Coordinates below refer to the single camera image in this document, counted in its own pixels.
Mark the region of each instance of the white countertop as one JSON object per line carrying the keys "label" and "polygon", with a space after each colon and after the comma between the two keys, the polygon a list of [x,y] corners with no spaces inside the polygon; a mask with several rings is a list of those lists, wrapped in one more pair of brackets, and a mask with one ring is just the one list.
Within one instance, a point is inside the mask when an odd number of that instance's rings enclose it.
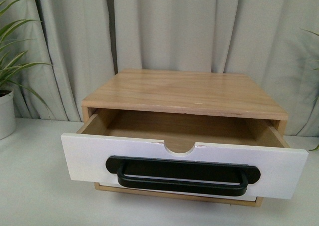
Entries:
{"label": "white countertop", "polygon": [[[60,135],[82,123],[17,119],[0,140],[0,225],[318,225],[319,151],[309,157],[291,200],[264,199],[260,208],[97,191],[70,180]],[[319,138],[286,136],[292,148]]]}

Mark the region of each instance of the curtain fold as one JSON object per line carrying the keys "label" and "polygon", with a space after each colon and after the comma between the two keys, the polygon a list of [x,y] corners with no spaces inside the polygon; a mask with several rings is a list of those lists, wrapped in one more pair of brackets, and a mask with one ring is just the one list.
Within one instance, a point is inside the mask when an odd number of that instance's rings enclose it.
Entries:
{"label": "curtain fold", "polygon": [[114,75],[106,0],[41,0],[56,83],[70,121]]}

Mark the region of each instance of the wooden drawer unit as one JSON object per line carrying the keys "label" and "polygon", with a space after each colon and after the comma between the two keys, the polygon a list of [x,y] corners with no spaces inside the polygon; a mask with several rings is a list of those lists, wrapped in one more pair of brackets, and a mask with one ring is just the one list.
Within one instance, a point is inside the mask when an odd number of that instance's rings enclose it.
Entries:
{"label": "wooden drawer unit", "polygon": [[241,74],[123,70],[63,134],[72,180],[98,190],[259,206],[290,199],[308,153],[282,138],[287,113]]}

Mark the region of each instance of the plywood edge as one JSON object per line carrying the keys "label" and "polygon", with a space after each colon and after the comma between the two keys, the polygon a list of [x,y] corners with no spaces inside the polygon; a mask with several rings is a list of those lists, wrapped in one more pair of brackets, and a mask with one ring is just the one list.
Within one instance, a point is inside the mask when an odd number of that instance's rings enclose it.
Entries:
{"label": "plywood edge", "polygon": [[205,197],[205,196],[181,195],[181,194],[174,194],[174,193],[164,193],[164,192],[154,192],[154,191],[147,191],[147,190],[103,186],[103,185],[100,185],[99,183],[94,183],[94,187],[96,190],[111,191],[111,192],[117,192],[117,193],[128,193],[128,194],[135,194],[135,195],[163,197],[163,198],[171,198],[171,199],[179,199],[179,200],[203,201],[203,202],[211,202],[211,203],[230,204],[230,205],[243,205],[243,206],[251,206],[251,207],[259,207],[263,200],[263,198],[261,197],[257,197],[255,201],[245,201],[245,200],[211,198],[211,197]]}
{"label": "plywood edge", "polygon": [[267,119],[286,121],[288,116],[285,113],[255,113],[247,110],[221,110],[221,109],[207,109],[207,108],[192,108],[192,107],[176,107],[165,105],[149,105],[149,104],[132,104],[132,103],[118,103],[108,102],[96,99],[83,100],[83,107],[105,108],[105,109],[119,109],[119,110],[137,110],[137,111],[154,111],[163,113],[176,114],[191,114],[191,115],[206,115],[219,117],[234,117],[234,118],[250,118],[250,119]]}

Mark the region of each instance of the metal handle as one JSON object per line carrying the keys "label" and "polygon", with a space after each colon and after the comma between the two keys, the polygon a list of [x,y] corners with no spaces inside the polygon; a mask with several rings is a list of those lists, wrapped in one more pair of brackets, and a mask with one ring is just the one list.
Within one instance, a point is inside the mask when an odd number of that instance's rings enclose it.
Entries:
{"label": "metal handle", "polygon": [[111,156],[106,167],[124,187],[208,195],[241,196],[260,178],[257,167],[238,164]]}

